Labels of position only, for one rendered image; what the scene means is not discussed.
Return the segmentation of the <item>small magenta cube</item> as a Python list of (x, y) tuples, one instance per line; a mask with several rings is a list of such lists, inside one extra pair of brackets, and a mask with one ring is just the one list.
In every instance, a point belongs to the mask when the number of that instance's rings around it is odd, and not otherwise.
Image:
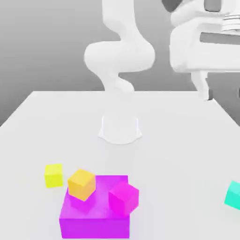
[(108, 199), (112, 211), (127, 216), (139, 205), (139, 189), (122, 181), (109, 191)]

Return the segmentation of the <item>small orange cube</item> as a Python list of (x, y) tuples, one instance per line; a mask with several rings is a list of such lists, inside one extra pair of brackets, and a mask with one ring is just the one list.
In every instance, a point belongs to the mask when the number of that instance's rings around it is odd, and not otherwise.
[(83, 169), (78, 169), (67, 183), (69, 195), (82, 201), (86, 201), (96, 190), (95, 174)]

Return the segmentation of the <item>small teal cube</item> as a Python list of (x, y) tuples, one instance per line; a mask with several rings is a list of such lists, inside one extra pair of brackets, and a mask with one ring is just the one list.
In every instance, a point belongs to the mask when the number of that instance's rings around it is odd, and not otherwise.
[(240, 183), (231, 181), (227, 190), (224, 203), (240, 210)]

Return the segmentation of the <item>small yellow cube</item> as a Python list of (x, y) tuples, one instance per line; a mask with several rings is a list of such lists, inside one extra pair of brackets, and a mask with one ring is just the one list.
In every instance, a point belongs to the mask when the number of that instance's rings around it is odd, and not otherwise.
[(45, 166), (45, 185), (47, 188), (63, 186), (62, 164), (51, 164)]

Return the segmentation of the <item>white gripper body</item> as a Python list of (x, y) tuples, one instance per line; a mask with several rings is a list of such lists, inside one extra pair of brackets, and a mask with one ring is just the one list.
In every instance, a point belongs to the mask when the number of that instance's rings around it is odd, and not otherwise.
[(240, 45), (200, 42), (202, 32), (219, 33), (221, 23), (220, 18), (194, 18), (173, 29), (169, 49), (174, 71), (240, 72)]

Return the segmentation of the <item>large purple box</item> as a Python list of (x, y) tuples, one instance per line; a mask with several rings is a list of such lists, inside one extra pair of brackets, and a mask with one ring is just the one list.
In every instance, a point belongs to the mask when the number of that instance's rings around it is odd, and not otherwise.
[(130, 216), (122, 216), (109, 208), (108, 192), (126, 175), (97, 175), (96, 190), (86, 201), (66, 191), (59, 223), (64, 239), (128, 239)]

